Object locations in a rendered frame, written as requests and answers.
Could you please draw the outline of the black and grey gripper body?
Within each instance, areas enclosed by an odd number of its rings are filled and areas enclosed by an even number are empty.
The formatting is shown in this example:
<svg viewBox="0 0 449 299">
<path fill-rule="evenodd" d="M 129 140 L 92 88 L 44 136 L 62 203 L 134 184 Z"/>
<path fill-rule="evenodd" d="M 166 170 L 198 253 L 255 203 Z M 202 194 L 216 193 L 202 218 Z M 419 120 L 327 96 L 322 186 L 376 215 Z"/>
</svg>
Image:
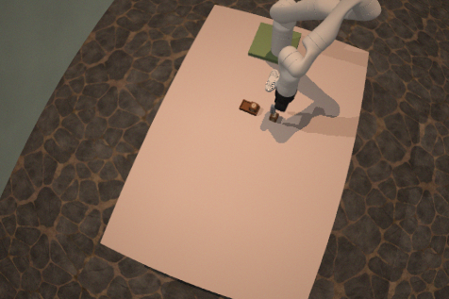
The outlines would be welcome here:
<svg viewBox="0 0 449 299">
<path fill-rule="evenodd" d="M 298 86 L 295 89 L 287 90 L 283 88 L 279 84 L 279 72 L 276 69 L 273 69 L 270 73 L 268 81 L 265 86 L 265 91 L 271 92 L 275 89 L 275 97 L 276 101 L 274 104 L 274 108 L 285 112 L 288 106 L 288 103 L 292 102 L 294 99 L 294 95 L 297 93 Z"/>
</svg>

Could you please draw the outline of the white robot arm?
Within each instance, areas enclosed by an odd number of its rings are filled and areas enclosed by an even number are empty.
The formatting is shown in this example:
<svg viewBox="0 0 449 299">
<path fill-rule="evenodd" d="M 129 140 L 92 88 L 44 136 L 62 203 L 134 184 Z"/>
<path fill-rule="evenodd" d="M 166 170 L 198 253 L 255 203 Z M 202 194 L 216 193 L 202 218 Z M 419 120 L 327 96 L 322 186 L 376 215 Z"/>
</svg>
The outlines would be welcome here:
<svg viewBox="0 0 449 299">
<path fill-rule="evenodd" d="M 277 1 L 272 5 L 270 15 L 274 20 L 271 52 L 278 57 L 279 84 L 287 90 L 298 86 L 300 77 L 307 73 L 314 60 L 336 39 L 343 19 L 370 21 L 380 13 L 381 7 L 377 0 Z M 303 57 L 290 45 L 296 22 L 307 20 L 323 21 L 303 38 L 302 43 L 307 51 Z"/>
</svg>

